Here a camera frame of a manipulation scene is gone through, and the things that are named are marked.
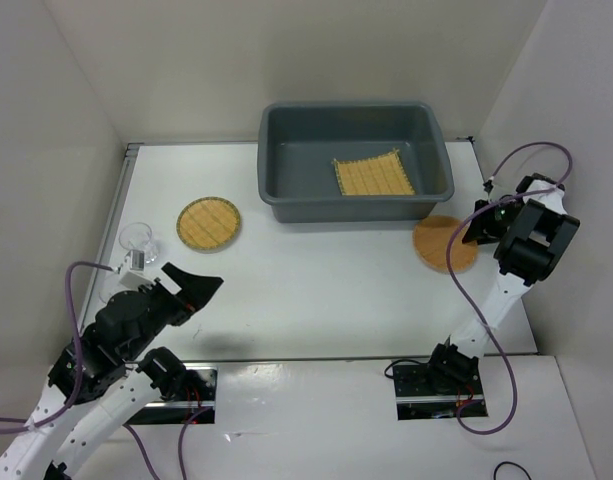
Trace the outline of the round orange woven basket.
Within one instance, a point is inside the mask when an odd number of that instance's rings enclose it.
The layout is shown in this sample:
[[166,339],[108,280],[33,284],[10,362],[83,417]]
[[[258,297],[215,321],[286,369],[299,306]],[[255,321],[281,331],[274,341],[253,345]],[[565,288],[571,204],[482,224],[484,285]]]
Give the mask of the round orange woven basket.
[[[460,220],[446,215],[431,215],[419,221],[412,233],[413,248],[420,260],[432,270],[448,273],[446,250],[451,235],[460,225]],[[451,248],[451,266],[455,273],[473,266],[478,256],[476,242],[463,243],[460,232]]]

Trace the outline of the square woven bamboo mat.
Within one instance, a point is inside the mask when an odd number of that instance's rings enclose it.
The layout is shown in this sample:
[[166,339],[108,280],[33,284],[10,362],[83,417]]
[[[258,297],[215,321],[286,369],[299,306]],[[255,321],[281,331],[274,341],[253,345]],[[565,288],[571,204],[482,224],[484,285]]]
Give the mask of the square woven bamboo mat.
[[416,191],[405,172],[400,152],[392,149],[359,160],[333,160],[343,196],[414,196]]

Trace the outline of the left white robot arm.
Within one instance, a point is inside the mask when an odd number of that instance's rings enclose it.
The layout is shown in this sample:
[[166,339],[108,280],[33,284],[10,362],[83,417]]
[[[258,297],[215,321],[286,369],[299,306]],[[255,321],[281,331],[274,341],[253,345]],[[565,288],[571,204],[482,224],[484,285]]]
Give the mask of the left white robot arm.
[[180,327],[222,286],[215,276],[187,273],[171,263],[155,278],[121,276],[121,290],[73,339],[50,368],[29,418],[10,429],[0,479],[69,479],[110,435],[147,404],[186,397],[201,411],[204,380],[168,348],[150,345],[166,327]]

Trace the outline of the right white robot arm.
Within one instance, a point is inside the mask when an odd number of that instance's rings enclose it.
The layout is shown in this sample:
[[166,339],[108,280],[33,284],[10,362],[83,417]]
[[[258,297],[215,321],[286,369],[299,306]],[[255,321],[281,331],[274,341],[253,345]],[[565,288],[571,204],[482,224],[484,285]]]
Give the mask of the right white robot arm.
[[496,245],[497,274],[483,304],[473,307],[475,317],[434,348],[424,369],[429,389],[445,393],[470,383],[511,307],[554,271],[580,227],[564,209],[564,195],[563,185],[534,173],[515,194],[479,202],[468,226],[458,229],[466,240]]

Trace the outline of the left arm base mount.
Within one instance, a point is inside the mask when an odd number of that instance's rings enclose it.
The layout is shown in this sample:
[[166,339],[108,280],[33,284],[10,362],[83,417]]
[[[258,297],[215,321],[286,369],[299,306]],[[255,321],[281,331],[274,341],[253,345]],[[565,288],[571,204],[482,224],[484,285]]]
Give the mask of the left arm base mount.
[[215,365],[186,363],[189,379],[169,398],[149,402],[127,422],[130,426],[214,424],[218,384]]

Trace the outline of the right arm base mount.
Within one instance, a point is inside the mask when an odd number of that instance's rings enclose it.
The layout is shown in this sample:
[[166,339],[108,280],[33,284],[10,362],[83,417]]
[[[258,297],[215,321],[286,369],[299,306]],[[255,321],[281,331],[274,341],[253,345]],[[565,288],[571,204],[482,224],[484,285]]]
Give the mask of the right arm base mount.
[[431,420],[462,417],[487,417],[483,387],[478,373],[460,383],[431,373],[427,363],[413,358],[391,361],[384,376],[394,388],[397,419]]

